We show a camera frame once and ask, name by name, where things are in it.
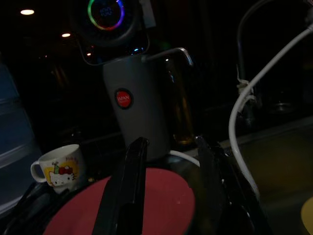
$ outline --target white hose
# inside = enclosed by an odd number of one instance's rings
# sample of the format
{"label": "white hose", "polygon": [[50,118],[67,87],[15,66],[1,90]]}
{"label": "white hose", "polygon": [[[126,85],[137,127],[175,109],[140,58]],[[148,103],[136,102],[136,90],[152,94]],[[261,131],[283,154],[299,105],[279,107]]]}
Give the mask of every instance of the white hose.
{"label": "white hose", "polygon": [[181,153],[181,152],[178,152],[178,151],[174,151],[174,150],[171,150],[170,151],[170,154],[173,155],[173,156],[176,156],[176,157],[180,157],[180,158],[184,158],[185,160],[187,161],[190,161],[191,163],[197,165],[198,167],[200,167],[200,163],[197,159],[185,154],[185,153]]}
{"label": "white hose", "polygon": [[258,190],[257,185],[252,178],[252,175],[243,160],[243,157],[240,153],[237,139],[236,139],[236,118],[237,113],[242,106],[242,102],[244,101],[245,97],[250,93],[251,89],[261,80],[262,77],[293,47],[295,46],[300,40],[308,36],[313,32],[313,24],[311,24],[306,30],[296,36],[290,43],[288,43],[247,85],[247,87],[241,92],[240,96],[238,97],[230,115],[229,125],[228,125],[228,132],[229,132],[229,141],[230,146],[235,156],[235,159],[238,163],[238,166],[243,173],[244,177],[250,183],[253,191],[255,192],[257,198],[260,198],[260,193]]}

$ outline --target red cutting board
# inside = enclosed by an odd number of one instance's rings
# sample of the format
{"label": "red cutting board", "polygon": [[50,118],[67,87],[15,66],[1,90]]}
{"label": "red cutting board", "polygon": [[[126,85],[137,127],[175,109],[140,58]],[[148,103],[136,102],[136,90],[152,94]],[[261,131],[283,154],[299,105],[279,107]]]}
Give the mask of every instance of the red cutting board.
{"label": "red cutting board", "polygon": [[[91,235],[108,180],[91,185],[65,204],[44,235]],[[183,178],[168,170],[147,169],[143,235],[184,234],[194,209],[194,194]]]}

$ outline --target mug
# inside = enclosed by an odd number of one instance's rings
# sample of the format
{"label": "mug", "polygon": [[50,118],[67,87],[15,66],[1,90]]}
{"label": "mug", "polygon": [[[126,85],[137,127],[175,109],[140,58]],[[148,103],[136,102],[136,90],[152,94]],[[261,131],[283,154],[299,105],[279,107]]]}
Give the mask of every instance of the mug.
{"label": "mug", "polygon": [[[35,165],[39,165],[44,177],[38,175]],[[54,149],[42,155],[30,166],[33,178],[47,182],[57,193],[65,189],[75,190],[85,179],[85,163],[78,144],[71,144]]]}

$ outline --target led ring light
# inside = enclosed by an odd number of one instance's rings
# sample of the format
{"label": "led ring light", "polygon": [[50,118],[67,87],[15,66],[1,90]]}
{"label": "led ring light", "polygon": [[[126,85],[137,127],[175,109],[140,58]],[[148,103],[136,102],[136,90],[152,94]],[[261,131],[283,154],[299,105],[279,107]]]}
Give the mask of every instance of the led ring light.
{"label": "led ring light", "polygon": [[94,2],[95,2],[95,0],[90,0],[89,4],[88,4],[88,16],[89,16],[89,19],[91,20],[91,22],[93,23],[94,26],[96,26],[97,28],[99,28],[101,30],[111,31],[111,30],[114,30],[121,25],[121,23],[124,19],[124,16],[125,16],[125,9],[124,9],[122,0],[116,0],[116,2],[118,3],[119,9],[120,9],[120,18],[116,24],[114,24],[113,26],[109,26],[109,27],[101,26],[95,20],[94,16],[91,13],[91,8],[92,8],[92,5]]}

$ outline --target ceiling light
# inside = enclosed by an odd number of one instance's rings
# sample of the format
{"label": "ceiling light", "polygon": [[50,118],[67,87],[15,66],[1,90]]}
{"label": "ceiling light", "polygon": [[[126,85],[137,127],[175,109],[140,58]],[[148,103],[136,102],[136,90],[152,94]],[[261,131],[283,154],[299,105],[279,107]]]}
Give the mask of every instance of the ceiling light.
{"label": "ceiling light", "polygon": [[35,11],[34,11],[34,10],[31,10],[31,9],[25,9],[25,10],[22,10],[22,11],[21,11],[21,14],[22,14],[22,15],[25,15],[25,16],[32,15],[32,14],[34,14],[34,13],[35,13]]}
{"label": "ceiling light", "polygon": [[67,37],[69,37],[70,36],[70,33],[64,33],[64,34],[62,34],[62,37],[63,38],[67,38]]}

